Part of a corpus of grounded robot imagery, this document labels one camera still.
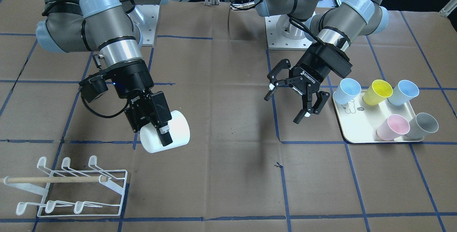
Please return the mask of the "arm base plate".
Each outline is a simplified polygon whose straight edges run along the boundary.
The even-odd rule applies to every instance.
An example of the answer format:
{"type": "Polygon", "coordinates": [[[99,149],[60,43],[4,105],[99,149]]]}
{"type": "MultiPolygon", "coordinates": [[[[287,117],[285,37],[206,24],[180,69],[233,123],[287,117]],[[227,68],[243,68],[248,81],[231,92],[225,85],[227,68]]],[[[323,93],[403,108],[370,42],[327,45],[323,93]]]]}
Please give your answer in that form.
{"type": "Polygon", "coordinates": [[[155,45],[159,12],[159,5],[137,5],[130,14],[141,31],[143,46],[153,47],[155,45]]]}
{"type": "Polygon", "coordinates": [[[313,43],[289,22],[287,15],[265,17],[265,26],[269,50],[307,50],[313,43]]]}

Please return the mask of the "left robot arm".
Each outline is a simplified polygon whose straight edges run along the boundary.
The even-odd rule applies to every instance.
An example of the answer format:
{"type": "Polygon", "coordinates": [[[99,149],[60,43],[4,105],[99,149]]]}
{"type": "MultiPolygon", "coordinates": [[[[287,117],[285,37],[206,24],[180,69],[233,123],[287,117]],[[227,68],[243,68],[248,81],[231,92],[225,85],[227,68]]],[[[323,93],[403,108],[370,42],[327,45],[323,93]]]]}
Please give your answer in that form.
{"type": "Polygon", "coordinates": [[[384,30],[390,19],[382,0],[343,0],[340,6],[321,14],[315,13],[319,0],[254,1],[261,17],[280,16],[284,36],[292,38],[294,32],[302,32],[311,42],[295,65],[283,59],[267,75],[266,101],[283,85],[301,96],[302,109],[294,123],[321,113],[330,98],[329,92],[320,90],[321,83],[330,72],[346,78],[352,68],[346,50],[357,37],[384,30]]]}

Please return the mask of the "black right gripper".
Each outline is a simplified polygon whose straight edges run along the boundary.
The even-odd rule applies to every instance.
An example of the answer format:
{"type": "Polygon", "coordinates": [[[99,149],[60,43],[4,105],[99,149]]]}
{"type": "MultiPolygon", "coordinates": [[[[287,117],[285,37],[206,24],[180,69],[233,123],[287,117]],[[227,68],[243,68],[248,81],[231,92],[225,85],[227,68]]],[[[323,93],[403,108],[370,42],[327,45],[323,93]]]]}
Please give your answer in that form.
{"type": "Polygon", "coordinates": [[[107,69],[107,77],[115,84],[121,99],[128,100],[124,111],[134,132],[152,123],[163,146],[173,142],[168,122],[172,120],[164,92],[153,93],[152,77],[141,59],[116,63],[107,69]]]}

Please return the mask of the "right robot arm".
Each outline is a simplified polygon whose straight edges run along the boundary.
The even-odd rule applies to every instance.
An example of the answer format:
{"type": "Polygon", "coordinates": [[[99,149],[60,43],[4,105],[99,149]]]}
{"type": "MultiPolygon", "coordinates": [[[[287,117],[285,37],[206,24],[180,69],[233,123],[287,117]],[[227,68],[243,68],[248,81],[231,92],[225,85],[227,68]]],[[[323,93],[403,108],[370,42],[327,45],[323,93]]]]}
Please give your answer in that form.
{"type": "Polygon", "coordinates": [[[137,5],[160,5],[168,0],[45,0],[36,37],[50,52],[97,51],[98,72],[83,79],[80,96],[85,105],[99,98],[111,80],[121,99],[134,132],[141,132],[143,146],[157,135],[162,146],[172,143],[169,121],[172,119],[162,91],[154,86],[143,60],[143,35],[140,25],[129,16],[137,5]]]}

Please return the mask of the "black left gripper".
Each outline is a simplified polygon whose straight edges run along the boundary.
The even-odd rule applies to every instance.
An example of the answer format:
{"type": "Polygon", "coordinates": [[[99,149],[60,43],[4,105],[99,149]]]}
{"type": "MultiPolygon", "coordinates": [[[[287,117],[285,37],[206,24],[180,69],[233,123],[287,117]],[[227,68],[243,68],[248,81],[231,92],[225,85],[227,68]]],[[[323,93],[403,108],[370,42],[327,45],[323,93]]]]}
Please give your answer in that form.
{"type": "Polygon", "coordinates": [[[352,64],[343,50],[329,43],[313,43],[306,50],[297,64],[289,71],[289,77],[278,79],[278,74],[284,69],[290,69],[289,59],[282,59],[267,74],[269,79],[268,93],[264,100],[269,101],[277,88],[285,85],[296,89],[302,94],[302,109],[294,118],[293,122],[299,124],[303,117],[310,117],[312,114],[320,114],[330,93],[319,91],[320,85],[332,71],[339,77],[345,78],[351,72],[352,64]],[[312,105],[313,93],[317,100],[312,105]]]}

